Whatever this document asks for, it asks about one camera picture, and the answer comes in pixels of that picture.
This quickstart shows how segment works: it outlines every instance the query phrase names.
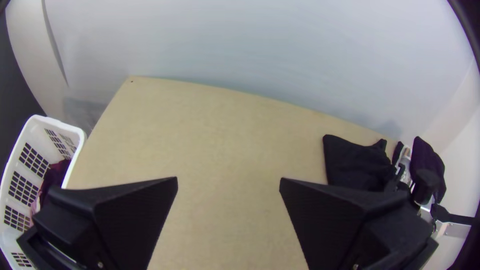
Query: white wall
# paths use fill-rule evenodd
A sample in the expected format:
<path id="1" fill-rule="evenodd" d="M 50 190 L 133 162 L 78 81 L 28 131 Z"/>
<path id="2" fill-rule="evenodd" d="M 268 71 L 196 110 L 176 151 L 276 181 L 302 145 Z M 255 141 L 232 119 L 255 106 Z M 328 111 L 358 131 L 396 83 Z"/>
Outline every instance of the white wall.
<path id="1" fill-rule="evenodd" d="M 433 119 L 421 135 L 437 153 L 445 148 L 464 130 L 480 106 L 480 73 L 473 59 L 463 82 L 445 107 Z M 413 138 L 402 138 L 412 142 Z"/>
<path id="2" fill-rule="evenodd" d="M 452 214 L 474 217 L 480 200 L 480 106 L 440 156 L 445 164 L 447 188 L 441 205 Z M 455 261 L 464 240 L 443 236 L 438 243 L 425 270 L 447 269 Z"/>
<path id="3" fill-rule="evenodd" d="M 72 96 L 105 104 L 130 74 L 173 78 L 409 138 L 473 59 L 441 0 L 45 2 Z"/>
<path id="4" fill-rule="evenodd" d="M 21 73 L 45 113 L 63 120 L 68 89 L 48 35 L 41 0 L 12 0 L 5 10 L 8 36 Z"/>

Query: cardboard surface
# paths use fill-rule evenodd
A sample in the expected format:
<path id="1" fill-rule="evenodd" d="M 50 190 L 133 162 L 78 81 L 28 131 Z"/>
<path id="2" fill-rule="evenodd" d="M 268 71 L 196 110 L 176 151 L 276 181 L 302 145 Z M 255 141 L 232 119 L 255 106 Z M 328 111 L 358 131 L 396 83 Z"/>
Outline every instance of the cardboard surface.
<path id="1" fill-rule="evenodd" d="M 396 141 L 277 100 L 130 77 L 83 147 L 68 188 L 178 177 L 149 269 L 308 269 L 281 177 L 326 184 L 322 137 Z"/>

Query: white backdrop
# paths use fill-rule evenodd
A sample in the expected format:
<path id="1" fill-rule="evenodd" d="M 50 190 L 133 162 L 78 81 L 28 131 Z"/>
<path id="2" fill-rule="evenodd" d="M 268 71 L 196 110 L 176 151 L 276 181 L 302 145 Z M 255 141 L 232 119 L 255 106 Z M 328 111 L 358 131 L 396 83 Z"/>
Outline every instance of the white backdrop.
<path id="1" fill-rule="evenodd" d="M 65 110 L 77 118 L 89 106 L 101 112 L 128 75 L 141 75 L 272 97 L 410 138 L 473 58 L 443 0 L 45 4 L 69 86 Z"/>

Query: laundry basket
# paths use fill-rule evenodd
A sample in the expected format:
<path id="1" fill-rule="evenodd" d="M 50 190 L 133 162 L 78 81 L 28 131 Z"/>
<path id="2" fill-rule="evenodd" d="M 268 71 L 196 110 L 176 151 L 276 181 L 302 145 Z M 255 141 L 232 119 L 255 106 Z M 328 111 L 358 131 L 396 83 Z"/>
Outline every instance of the laundry basket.
<path id="1" fill-rule="evenodd" d="M 17 238 L 30 227 L 30 205 L 49 165 L 71 160 L 62 184 L 65 188 L 86 137 L 78 127 L 39 115 L 23 126 L 0 184 L 0 249 L 12 269 L 34 269 Z"/>

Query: wooden board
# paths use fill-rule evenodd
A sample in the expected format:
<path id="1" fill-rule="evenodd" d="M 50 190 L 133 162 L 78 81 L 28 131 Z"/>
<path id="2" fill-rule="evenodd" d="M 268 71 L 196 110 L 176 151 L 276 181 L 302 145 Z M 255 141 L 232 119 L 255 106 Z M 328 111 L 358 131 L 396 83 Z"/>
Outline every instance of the wooden board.
<path id="1" fill-rule="evenodd" d="M 327 183 L 325 134 L 362 145 L 388 139 L 269 98 L 130 77 L 80 152 L 68 188 L 177 176 L 149 269 L 308 269 L 279 182 Z M 395 144 L 388 139 L 389 156 Z"/>

